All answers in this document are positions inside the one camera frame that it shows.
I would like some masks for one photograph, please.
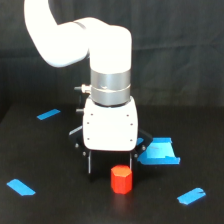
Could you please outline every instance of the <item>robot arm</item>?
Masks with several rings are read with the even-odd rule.
[[[97,72],[116,73],[130,69],[131,34],[127,29],[110,26],[95,18],[57,25],[48,0],[25,0],[24,12],[33,42],[51,66],[71,65],[90,52],[90,66]]]
[[[88,52],[85,30],[69,22],[57,25],[48,0],[25,0],[28,32],[43,59],[54,67],[64,67],[85,58]]]

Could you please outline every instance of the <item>blue plastic piece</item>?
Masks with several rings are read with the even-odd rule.
[[[143,142],[142,138],[138,138],[137,145]],[[152,143],[172,143],[171,138],[153,138]]]
[[[54,110],[48,111],[48,112],[46,112],[44,114],[41,114],[41,115],[37,116],[37,118],[39,120],[44,120],[44,119],[46,119],[48,117],[51,117],[51,116],[53,116],[55,114],[58,114],[60,112],[61,112],[60,110],[54,109]]]
[[[141,164],[143,165],[178,165],[180,164],[180,158],[168,157],[165,158],[141,158]]]
[[[172,143],[171,138],[153,138],[152,143]]]
[[[166,156],[175,157],[173,147],[170,143],[152,142],[146,150],[148,158],[165,158]]]
[[[181,204],[189,205],[190,203],[202,198],[206,195],[206,193],[201,188],[195,188],[192,191],[183,194],[182,196],[178,197],[177,199]]]
[[[137,145],[143,142],[139,138]],[[175,157],[171,138],[153,138],[152,143],[139,157],[138,161],[143,165],[168,165],[180,164],[180,158]]]
[[[25,195],[34,195],[36,192],[27,187],[25,184],[23,184],[21,181],[14,179],[7,183],[7,185],[12,188],[14,191],[16,191],[21,196]]]
[[[139,144],[141,144],[143,142],[143,139],[142,138],[138,138],[138,140],[137,140],[137,144],[136,145],[139,145]]]

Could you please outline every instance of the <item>red block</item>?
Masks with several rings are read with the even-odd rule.
[[[117,165],[111,169],[111,187],[117,194],[132,190],[132,171],[128,166]]]

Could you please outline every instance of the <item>blue tape strip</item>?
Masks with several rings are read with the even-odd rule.
[[[171,138],[153,138],[152,143],[172,143]]]
[[[60,112],[61,112],[60,110],[54,109],[54,110],[48,111],[48,112],[46,112],[44,114],[41,114],[41,115],[37,116],[37,118],[39,120],[44,120],[44,119],[46,119],[48,117],[51,117],[51,116],[53,116],[55,114],[58,114]]]
[[[165,158],[138,158],[138,161],[143,165],[179,165],[180,158],[168,157]]]
[[[14,179],[7,183],[7,185],[12,188],[14,191],[16,191],[21,196],[25,195],[34,195],[36,192],[27,187],[25,184],[23,184],[21,181]]]
[[[190,203],[202,198],[206,195],[206,193],[201,188],[195,188],[192,191],[183,194],[182,196],[178,197],[177,199],[181,204],[189,205]]]

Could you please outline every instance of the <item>black table surface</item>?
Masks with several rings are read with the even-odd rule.
[[[54,108],[61,113],[36,118]],[[224,223],[224,109],[137,109],[141,129],[171,137],[181,163],[140,165],[133,190],[118,195],[110,187],[110,168],[128,159],[96,152],[90,182],[80,150],[68,139],[82,124],[75,106],[12,105],[0,123],[0,223]],[[6,185],[13,179],[36,194],[20,196]],[[196,187],[206,196],[188,206],[178,202]]]

